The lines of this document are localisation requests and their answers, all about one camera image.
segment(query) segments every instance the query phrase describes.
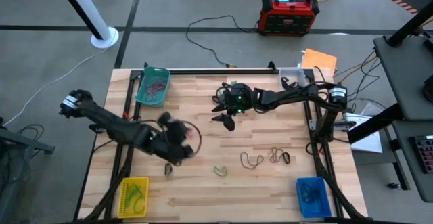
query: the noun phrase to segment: wooden tabletop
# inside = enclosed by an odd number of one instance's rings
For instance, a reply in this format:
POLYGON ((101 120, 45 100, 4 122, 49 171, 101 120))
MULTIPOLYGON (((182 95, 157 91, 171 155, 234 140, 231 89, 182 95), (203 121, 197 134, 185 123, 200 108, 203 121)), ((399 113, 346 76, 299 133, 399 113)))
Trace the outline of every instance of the wooden tabletop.
MULTIPOLYGON (((323 73, 328 81, 332 80, 330 73, 323 73)), ((105 109, 119 116, 122 116, 129 75, 129 69, 114 70, 108 89, 105 109)), ((203 143, 194 158, 184 160, 182 166, 174 166, 169 176, 164 176, 164 160, 135 150, 131 177, 149 177, 150 181, 147 215, 125 221, 304 220, 299 209, 296 180, 315 177, 316 172, 312 156, 305 152, 309 133, 302 102, 280 106, 266 114, 249 110, 234 117, 236 130, 229 132, 221 122, 211 121, 218 115, 211 112, 216 106, 211 96, 215 95, 221 82, 231 81, 247 83, 251 88, 279 91, 277 75, 172 75, 165 106, 141 107, 142 120, 157 119, 168 111, 174 118, 194 123, 201 130, 203 143), (272 147, 287 151, 291 163, 271 163, 272 147), (255 162, 258 155, 264 156, 265 160, 254 170, 245 169, 240 162, 241 152, 248 153, 251 162, 255 162), (217 176, 213 172, 214 166, 226 166, 227 176, 217 176)), ((334 137, 347 140, 346 134, 341 132, 334 133, 334 137)), ((108 140, 107 135, 98 136, 95 147, 108 140)), ((195 149, 197 137, 189 143, 195 149)), ((329 146, 340 189, 360 213, 367 215, 350 145, 333 141, 329 146)), ((79 218, 88 215, 108 189, 115 151, 116 144, 111 143, 93 154, 79 218)), ((335 216, 329 188, 327 194, 335 216)), ((118 194, 113 217, 117 215, 117 206, 118 194)))

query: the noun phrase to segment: green basket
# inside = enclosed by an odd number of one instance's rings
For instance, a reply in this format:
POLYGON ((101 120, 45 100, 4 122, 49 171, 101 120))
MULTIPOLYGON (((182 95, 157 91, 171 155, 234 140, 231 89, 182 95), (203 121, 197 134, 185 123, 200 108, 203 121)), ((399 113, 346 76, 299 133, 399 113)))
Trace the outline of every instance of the green basket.
POLYGON ((145 106, 163 107, 170 89, 170 71, 147 67, 135 100, 145 106))

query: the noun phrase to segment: keyboard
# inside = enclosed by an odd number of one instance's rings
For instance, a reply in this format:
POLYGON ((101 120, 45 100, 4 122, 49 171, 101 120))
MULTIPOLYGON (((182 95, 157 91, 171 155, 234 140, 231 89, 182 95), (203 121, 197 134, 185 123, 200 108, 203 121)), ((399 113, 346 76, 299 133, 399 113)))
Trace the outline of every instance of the keyboard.
POLYGON ((410 138, 424 173, 433 173, 433 135, 410 138))

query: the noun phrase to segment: gray floor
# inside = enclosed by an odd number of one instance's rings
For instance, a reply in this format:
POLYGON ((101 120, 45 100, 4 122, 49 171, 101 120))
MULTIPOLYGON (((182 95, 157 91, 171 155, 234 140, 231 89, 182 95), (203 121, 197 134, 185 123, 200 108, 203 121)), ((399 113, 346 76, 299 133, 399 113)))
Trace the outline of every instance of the gray floor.
MULTIPOLYGON (((109 25, 124 26, 133 0, 94 0, 109 25)), ((83 26, 67 0, 0 0, 0 25, 83 26)), ((390 30, 401 27, 411 14, 390 0, 331 0, 321 3, 313 28, 390 30)), ((239 25, 251 27, 258 19, 260 0, 140 0, 134 26, 186 27, 200 18, 233 14, 239 25)), ((197 26, 233 27, 231 20, 203 22, 197 26)), ((191 38, 216 50, 221 60, 239 67, 295 66, 301 51, 315 49, 338 57, 338 69, 361 63, 380 35, 307 35, 303 38, 262 37, 257 34, 191 33, 191 38)), ((17 114, 41 86, 69 71, 82 59, 97 53, 89 32, 0 31, 0 115, 17 114)), ((12 219, 31 223, 56 223, 72 219, 89 159, 94 134, 89 121, 58 115, 59 104, 72 89, 92 92, 104 103, 120 42, 89 60, 70 76, 47 87, 29 103, 23 115, 9 125, 16 131, 41 123, 41 141, 56 145, 52 156, 39 155, 31 162, 32 175, 23 184, 12 219)), ((189 43, 182 32, 133 32, 122 68, 141 68, 143 63, 167 68, 220 67, 210 52, 189 43)), ((385 106, 395 102, 381 67, 381 79, 359 97, 385 106)), ((354 91, 361 75, 344 83, 354 91)), ((360 112, 365 102, 357 102, 360 112)), ((421 201, 416 188, 409 192, 384 187, 396 181, 392 165, 358 166, 369 215, 375 219, 430 223, 431 204, 421 201)))

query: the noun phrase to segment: white pole base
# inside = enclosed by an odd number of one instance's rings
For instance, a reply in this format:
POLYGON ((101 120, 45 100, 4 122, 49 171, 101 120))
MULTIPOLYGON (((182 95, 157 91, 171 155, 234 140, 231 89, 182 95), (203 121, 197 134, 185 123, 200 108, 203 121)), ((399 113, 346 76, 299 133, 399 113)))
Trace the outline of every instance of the white pole base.
POLYGON ((117 40, 119 40, 119 32, 113 27, 108 27, 108 30, 110 31, 110 38, 106 40, 96 39, 96 37, 92 35, 90 42, 94 47, 98 49, 107 49, 116 44, 117 40))

